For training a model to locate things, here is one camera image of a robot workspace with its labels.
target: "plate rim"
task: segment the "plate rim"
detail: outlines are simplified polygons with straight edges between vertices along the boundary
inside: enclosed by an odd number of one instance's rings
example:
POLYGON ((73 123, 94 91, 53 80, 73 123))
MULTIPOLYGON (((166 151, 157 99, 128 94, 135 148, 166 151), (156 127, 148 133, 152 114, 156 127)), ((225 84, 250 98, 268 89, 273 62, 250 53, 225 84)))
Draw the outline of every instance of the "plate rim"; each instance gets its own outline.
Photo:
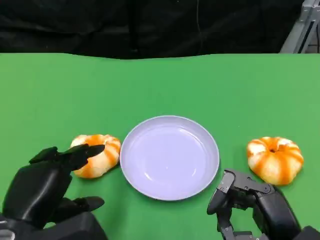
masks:
POLYGON ((201 193, 203 190, 205 190, 205 189, 212 183, 212 181, 215 179, 215 177, 216 177, 216 175, 217 175, 217 173, 218 173, 219 167, 220 167, 220 153, 219 153, 219 148, 218 148, 218 145, 217 145, 214 137, 210 134, 210 132, 209 132, 207 129, 205 129, 205 128, 204 128, 201 124, 199 124, 198 122, 196 122, 196 121, 194 121, 194 120, 192 120, 192 119, 190 119, 190 118, 184 117, 184 116, 177 116, 177 115, 160 115, 160 116, 154 116, 154 117, 148 118, 148 119, 140 122, 139 124, 137 124, 137 125, 125 136, 125 138, 124 138, 124 140, 123 140, 123 142, 122 142, 121 150, 120 150, 119 163, 120 163, 120 168, 121 168, 122 174, 124 175, 125 179, 127 180, 127 182, 128 182, 136 191, 138 191, 139 193, 141 193, 141 194, 143 194, 143 195, 145 195, 145 196, 147 196, 147 197, 149 197, 149 198, 152 198, 152 199, 161 200, 161 201, 171 201, 171 202, 172 202, 172 201, 181 201, 181 200, 184 200, 184 199, 191 198, 191 197, 193 197, 193 196, 201 193), (162 197, 157 197, 157 196, 154 196, 154 195, 152 195, 152 194, 148 194, 148 193, 144 192, 143 190, 137 189, 137 187, 129 180, 128 176, 126 175, 126 173, 125 173, 125 171, 124 171, 124 169, 123 169, 123 167, 122 167, 122 162, 123 162, 123 161, 122 161, 122 152, 123 152, 123 151, 122 151, 122 148, 123 148, 123 146, 125 145, 126 141, 128 141, 128 136, 129 136, 135 129, 137 129, 140 125, 143 125, 143 124, 146 123, 146 122, 152 121, 152 120, 154 120, 154 119, 168 118, 168 117, 169 117, 169 118, 179 118, 179 119, 187 120, 187 121, 192 122, 193 124, 198 125, 200 128, 202 128, 202 129, 206 132, 206 134, 208 134, 208 135, 210 136, 211 140, 214 142, 215 147, 216 147, 216 150, 217 150, 216 152, 217 152, 217 158, 218 158, 218 164, 217 164, 216 170, 214 171, 214 174, 212 175, 212 177, 210 178, 210 180, 209 180, 206 184, 204 184, 203 187, 200 188, 200 190, 197 190, 197 191, 195 191, 195 193, 191 193, 191 194, 186 195, 186 196, 184 196, 184 197, 179 197, 179 198, 175 198, 175 199, 168 199, 168 198, 165 198, 165 197, 164 197, 164 198, 162 198, 162 197))

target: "metal frame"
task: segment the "metal frame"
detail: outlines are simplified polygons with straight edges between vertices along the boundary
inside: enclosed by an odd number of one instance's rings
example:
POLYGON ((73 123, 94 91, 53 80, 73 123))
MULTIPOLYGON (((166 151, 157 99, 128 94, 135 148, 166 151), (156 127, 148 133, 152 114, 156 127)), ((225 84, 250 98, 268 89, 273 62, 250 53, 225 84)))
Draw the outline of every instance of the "metal frame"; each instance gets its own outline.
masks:
POLYGON ((294 24, 280 53, 305 53, 319 22, 320 0, 305 0, 302 4, 300 18, 294 24))

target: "pumpkin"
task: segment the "pumpkin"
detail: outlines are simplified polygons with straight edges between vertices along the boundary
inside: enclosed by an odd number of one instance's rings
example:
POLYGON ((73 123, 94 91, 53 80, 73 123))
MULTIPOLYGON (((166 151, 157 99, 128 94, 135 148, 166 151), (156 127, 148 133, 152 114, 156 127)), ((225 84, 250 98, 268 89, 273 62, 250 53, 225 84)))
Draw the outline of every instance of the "pumpkin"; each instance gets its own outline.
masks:
POLYGON ((265 136, 247 145, 248 165, 265 182, 288 185, 304 164, 297 144, 283 137, 265 136))
POLYGON ((78 177, 98 178, 119 162, 121 142, 111 135, 79 135, 72 141, 70 148, 81 144, 88 144, 89 146, 105 145, 105 148, 100 154, 89 157, 85 166, 74 171, 74 174, 78 177))

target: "cable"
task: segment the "cable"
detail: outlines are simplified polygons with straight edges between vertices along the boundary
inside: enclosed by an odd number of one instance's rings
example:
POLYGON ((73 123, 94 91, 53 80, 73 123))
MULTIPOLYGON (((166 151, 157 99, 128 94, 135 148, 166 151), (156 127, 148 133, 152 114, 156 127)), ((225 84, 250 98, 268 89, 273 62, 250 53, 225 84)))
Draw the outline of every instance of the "cable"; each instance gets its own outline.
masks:
POLYGON ((316 52, 319 54, 320 53, 320 36, 319 36, 319 24, 316 26, 316 45, 317 45, 317 50, 316 52))
POLYGON ((204 46, 204 40, 203 40, 202 31, 201 31, 200 23, 199 23, 199 2, 200 2, 200 0, 196 0, 196 26, 198 28, 198 33, 199 33, 199 37, 200 37, 200 48, 198 50, 197 55, 199 55, 201 53, 202 48, 204 46))

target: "green table surface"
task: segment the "green table surface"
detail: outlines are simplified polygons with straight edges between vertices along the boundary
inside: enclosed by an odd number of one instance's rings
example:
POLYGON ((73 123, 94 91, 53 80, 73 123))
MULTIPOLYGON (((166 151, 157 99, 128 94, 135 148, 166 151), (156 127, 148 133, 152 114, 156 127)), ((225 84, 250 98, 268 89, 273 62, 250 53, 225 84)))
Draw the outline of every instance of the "green table surface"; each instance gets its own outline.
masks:
MULTIPOLYGON (((206 55, 116 60, 68 54, 0 54, 0 201, 16 171, 43 148, 68 149, 79 134, 124 140, 143 120, 178 115, 217 142, 220 170, 178 202, 134 190, 120 167, 95 180, 74 177, 66 196, 101 196, 94 214, 110 240, 222 239, 206 208, 223 168, 250 173, 246 145, 282 136, 305 164, 282 187, 302 226, 320 230, 320 55, 206 55)), ((237 231, 259 234, 252 210, 234 210, 237 231)))

